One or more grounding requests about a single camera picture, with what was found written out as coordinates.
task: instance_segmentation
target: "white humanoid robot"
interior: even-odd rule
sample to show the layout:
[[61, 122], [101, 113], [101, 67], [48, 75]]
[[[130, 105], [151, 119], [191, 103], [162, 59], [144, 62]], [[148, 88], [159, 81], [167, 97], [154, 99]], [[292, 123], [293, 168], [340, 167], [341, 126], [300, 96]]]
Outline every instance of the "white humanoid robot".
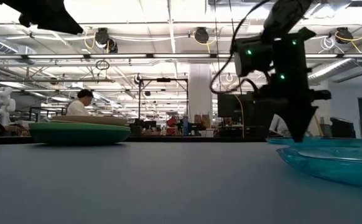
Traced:
[[0, 124], [8, 126], [9, 124], [9, 112], [15, 111], [15, 100], [11, 99], [10, 94], [12, 93], [12, 88], [10, 87], [1, 87], [0, 88]]

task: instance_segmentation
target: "black hair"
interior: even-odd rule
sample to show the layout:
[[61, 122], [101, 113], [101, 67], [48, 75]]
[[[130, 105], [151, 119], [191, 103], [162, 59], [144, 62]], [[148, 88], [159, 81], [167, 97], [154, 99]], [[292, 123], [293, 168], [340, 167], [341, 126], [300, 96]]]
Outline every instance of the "black hair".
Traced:
[[77, 93], [77, 98], [83, 98], [83, 97], [92, 97], [94, 98], [93, 92], [90, 90], [80, 90], [79, 93]]

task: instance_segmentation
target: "table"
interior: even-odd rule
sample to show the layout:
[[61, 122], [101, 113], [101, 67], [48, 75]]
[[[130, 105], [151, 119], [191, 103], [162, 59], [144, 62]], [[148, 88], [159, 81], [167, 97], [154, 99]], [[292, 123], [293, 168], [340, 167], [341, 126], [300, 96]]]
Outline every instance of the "table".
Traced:
[[362, 189], [265, 143], [0, 145], [0, 224], [362, 223]]

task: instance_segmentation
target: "green plate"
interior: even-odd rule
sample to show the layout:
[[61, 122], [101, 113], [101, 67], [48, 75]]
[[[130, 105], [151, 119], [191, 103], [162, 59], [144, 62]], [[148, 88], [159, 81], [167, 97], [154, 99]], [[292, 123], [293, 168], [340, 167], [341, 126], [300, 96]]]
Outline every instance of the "green plate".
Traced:
[[30, 135], [36, 142], [56, 146], [110, 145], [122, 142], [130, 135], [130, 128], [85, 123], [32, 123]]

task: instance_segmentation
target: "white shirt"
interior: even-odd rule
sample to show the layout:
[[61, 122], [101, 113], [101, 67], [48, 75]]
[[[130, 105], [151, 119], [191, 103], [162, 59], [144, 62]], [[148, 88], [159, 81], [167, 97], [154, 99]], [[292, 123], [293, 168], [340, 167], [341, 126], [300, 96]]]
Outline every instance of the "white shirt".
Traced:
[[285, 121], [277, 114], [274, 114], [274, 118], [272, 119], [269, 130], [274, 131], [280, 134], [281, 136], [290, 137], [290, 132], [289, 129], [287, 128]]
[[68, 106], [68, 116], [89, 116], [88, 110], [83, 103], [75, 100]]

